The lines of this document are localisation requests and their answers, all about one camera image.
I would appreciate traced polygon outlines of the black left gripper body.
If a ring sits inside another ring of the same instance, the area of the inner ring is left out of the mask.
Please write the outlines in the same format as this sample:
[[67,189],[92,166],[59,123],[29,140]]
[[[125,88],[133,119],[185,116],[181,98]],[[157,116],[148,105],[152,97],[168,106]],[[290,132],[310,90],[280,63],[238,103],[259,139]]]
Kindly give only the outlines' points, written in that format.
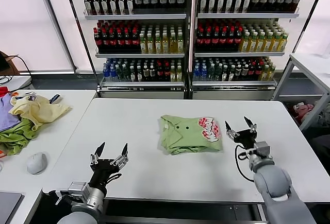
[[97,164],[91,165],[93,175],[90,180],[90,187],[105,187],[111,181],[121,177],[120,169],[113,165],[113,159],[99,159]]

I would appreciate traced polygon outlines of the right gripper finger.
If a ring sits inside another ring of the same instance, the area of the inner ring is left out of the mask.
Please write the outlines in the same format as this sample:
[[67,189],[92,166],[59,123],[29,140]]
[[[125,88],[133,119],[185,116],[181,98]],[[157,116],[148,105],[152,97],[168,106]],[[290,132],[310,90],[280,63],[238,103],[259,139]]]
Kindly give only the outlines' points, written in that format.
[[225,122],[225,127],[226,127],[226,134],[227,136],[232,140],[235,141],[235,139],[239,136],[239,133],[233,130],[228,122]]
[[257,129],[257,124],[253,123],[249,118],[247,118],[246,116],[244,117],[245,122],[247,123],[247,125],[250,128],[250,133],[256,133],[256,129]]

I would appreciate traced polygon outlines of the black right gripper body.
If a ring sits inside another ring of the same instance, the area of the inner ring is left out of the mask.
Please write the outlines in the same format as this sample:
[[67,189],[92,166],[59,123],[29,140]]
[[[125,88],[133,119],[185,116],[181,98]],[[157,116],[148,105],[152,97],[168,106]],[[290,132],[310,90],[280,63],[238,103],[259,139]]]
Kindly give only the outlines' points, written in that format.
[[254,148],[256,143],[257,132],[251,132],[250,130],[242,130],[237,132],[236,143],[241,144],[244,149]]

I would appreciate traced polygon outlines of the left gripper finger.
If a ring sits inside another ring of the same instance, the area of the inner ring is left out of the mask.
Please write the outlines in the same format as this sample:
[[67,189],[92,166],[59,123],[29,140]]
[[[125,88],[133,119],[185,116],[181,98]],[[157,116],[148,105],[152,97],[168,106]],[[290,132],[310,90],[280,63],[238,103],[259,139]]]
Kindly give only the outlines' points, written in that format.
[[128,144],[126,143],[122,153],[113,160],[113,165],[117,167],[124,167],[128,162]]
[[94,154],[90,154],[90,163],[91,164],[98,163],[98,159],[100,158],[100,156],[103,152],[104,146],[105,146],[105,142],[103,142],[99,147],[97,147]]

